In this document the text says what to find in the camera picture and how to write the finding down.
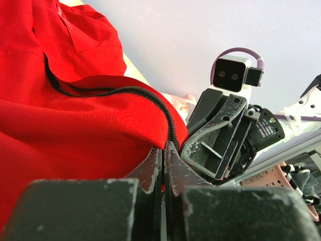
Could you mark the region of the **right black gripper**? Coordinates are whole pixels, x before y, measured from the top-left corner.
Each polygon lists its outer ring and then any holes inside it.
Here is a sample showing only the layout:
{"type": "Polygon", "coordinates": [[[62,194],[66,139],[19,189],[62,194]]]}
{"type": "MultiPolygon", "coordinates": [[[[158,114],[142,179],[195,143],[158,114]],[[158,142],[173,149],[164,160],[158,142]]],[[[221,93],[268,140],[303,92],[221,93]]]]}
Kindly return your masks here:
{"type": "Polygon", "coordinates": [[[187,124],[189,138],[180,157],[198,171],[218,179],[222,185],[242,175],[257,153],[249,135],[260,113],[246,109],[247,99],[223,92],[204,90],[187,124]]]}

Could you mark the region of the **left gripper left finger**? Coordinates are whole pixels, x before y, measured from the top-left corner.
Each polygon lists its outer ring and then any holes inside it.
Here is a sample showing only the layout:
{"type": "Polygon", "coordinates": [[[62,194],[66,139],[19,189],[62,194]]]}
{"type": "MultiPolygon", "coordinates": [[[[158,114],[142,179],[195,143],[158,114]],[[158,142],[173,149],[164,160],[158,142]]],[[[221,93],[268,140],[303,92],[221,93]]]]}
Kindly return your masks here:
{"type": "Polygon", "coordinates": [[[160,240],[162,160],[153,148],[123,179],[32,182],[1,240],[160,240]]]}

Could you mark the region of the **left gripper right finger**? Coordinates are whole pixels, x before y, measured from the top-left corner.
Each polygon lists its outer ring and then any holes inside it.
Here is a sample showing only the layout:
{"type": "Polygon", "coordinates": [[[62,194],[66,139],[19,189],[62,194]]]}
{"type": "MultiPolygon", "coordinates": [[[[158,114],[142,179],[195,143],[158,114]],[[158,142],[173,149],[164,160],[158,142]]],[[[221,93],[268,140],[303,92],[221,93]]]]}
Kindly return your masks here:
{"type": "Polygon", "coordinates": [[[306,205],[282,187],[214,187],[164,150],[168,240],[320,240],[306,205]]]}

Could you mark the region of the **red zip jacket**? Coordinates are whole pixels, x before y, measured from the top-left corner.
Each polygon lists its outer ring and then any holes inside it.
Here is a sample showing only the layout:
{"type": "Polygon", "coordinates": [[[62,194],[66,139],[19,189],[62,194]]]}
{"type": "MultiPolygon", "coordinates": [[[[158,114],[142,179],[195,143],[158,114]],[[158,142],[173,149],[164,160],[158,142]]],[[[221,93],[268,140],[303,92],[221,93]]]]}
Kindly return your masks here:
{"type": "Polygon", "coordinates": [[[125,71],[117,30],[90,5],[1,1],[1,226],[34,180],[122,178],[186,140],[169,102],[172,122],[142,96],[103,95],[149,89],[125,71]]]}

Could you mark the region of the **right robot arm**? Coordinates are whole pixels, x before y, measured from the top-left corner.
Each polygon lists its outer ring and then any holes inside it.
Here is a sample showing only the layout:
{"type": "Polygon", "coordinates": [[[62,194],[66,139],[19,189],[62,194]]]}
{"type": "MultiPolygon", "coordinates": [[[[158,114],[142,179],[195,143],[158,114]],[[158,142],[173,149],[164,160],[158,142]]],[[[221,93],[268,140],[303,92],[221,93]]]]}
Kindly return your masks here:
{"type": "Polygon", "coordinates": [[[189,137],[180,157],[207,181],[223,184],[241,176],[260,153],[320,128],[320,77],[298,102],[278,114],[208,88],[187,127],[189,137]]]}

